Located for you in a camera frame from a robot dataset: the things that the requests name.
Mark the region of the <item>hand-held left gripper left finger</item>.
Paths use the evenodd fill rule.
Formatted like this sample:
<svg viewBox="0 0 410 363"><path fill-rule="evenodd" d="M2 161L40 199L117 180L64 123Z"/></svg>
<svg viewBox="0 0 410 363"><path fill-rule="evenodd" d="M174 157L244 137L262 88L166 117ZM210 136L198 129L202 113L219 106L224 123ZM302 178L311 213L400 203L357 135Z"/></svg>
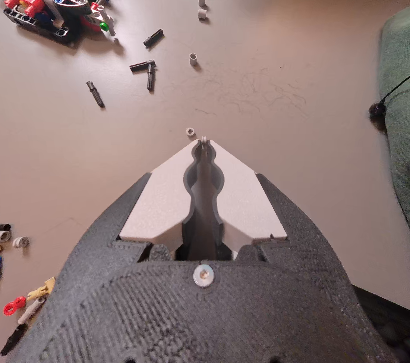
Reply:
<svg viewBox="0 0 410 363"><path fill-rule="evenodd" d="M181 246L195 209L192 187L198 178L202 143L195 140L155 168L119 237L124 241Z"/></svg>

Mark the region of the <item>person's green clothing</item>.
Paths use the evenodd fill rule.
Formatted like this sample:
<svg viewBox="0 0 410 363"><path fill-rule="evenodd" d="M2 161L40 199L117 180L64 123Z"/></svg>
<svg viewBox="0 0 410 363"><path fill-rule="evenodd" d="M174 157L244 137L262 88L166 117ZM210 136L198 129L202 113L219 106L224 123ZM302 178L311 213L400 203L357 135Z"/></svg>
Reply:
<svg viewBox="0 0 410 363"><path fill-rule="evenodd" d="M378 84L384 97L410 74L410 8L384 24L380 39ZM407 224L410 222L410 85L409 80L385 101L385 126L392 180Z"/></svg>

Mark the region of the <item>pile of small lego pieces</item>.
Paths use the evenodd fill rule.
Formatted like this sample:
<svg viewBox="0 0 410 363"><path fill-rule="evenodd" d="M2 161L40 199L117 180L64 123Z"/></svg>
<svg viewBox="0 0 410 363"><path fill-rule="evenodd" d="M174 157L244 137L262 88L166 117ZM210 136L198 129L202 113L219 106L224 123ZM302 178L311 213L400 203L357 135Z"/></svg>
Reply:
<svg viewBox="0 0 410 363"><path fill-rule="evenodd" d="M2 244L7 243L12 239L12 227L10 224L1 224L0 226L0 243L1 251ZM12 247L15 249L26 249L29 245L29 237L20 236L12 241ZM3 257L0 258L1 263L1 277L3 273ZM17 326L12 334L8 337L5 345L1 349L1 357L5 357L10 353L21 341L23 336L28 331L32 321L43 308L46 300L51 294L55 286L55 278L52 277L44 282L44 284L29 292L25 296L18 296L13 301L4 305L2 313L4 316L13 316L18 311L23 310L22 315L17 321Z"/></svg>

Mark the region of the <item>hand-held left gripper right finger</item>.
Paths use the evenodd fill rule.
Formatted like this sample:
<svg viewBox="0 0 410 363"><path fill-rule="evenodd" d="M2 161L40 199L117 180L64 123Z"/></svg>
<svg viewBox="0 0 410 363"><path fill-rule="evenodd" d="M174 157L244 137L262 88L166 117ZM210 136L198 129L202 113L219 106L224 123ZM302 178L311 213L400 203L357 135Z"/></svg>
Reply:
<svg viewBox="0 0 410 363"><path fill-rule="evenodd" d="M254 170L212 140L205 146L215 188L212 232L216 247L225 245L239 253L245 245L286 240L287 233Z"/></svg>

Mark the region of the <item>black drawstring with toggle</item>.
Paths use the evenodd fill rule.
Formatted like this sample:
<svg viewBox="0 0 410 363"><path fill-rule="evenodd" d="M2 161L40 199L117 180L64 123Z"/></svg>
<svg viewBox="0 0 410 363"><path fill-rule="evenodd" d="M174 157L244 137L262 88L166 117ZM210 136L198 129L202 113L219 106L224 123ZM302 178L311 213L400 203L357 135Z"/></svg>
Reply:
<svg viewBox="0 0 410 363"><path fill-rule="evenodd" d="M410 79L410 76L407 76L405 79L403 79L400 83L398 83L395 87L393 87L387 94L380 99L377 103L374 103L371 105L371 107L368 110L369 117L372 119L379 119L385 115L386 111L386 106L385 102L387 98L393 94L397 89L399 89L404 83L406 83Z"/></svg>

